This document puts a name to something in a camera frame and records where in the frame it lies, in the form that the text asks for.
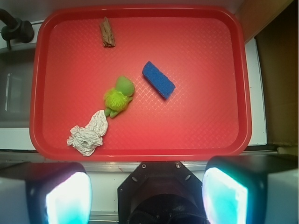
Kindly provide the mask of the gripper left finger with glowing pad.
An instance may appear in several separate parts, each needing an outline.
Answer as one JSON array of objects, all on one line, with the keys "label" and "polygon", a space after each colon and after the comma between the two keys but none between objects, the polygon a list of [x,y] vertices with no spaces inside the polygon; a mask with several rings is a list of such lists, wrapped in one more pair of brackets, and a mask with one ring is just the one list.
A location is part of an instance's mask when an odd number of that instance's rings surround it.
[{"label": "gripper left finger with glowing pad", "polygon": [[77,162],[0,165],[2,224],[86,224],[91,179]]}]

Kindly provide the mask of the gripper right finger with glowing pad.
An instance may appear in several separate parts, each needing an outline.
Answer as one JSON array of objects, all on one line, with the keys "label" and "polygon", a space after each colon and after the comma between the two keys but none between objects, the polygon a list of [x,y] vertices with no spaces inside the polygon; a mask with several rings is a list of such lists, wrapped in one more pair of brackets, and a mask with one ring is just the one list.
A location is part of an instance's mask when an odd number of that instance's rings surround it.
[{"label": "gripper right finger with glowing pad", "polygon": [[297,224],[299,159],[215,156],[206,165],[202,197],[211,224]]}]

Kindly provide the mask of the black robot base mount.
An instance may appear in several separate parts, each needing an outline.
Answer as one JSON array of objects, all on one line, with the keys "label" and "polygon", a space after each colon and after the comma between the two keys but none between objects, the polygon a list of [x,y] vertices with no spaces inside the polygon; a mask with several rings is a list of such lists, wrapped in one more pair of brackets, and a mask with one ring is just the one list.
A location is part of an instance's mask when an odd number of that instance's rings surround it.
[{"label": "black robot base mount", "polygon": [[206,224],[202,181],[179,161],[142,162],[118,187],[120,224]]}]

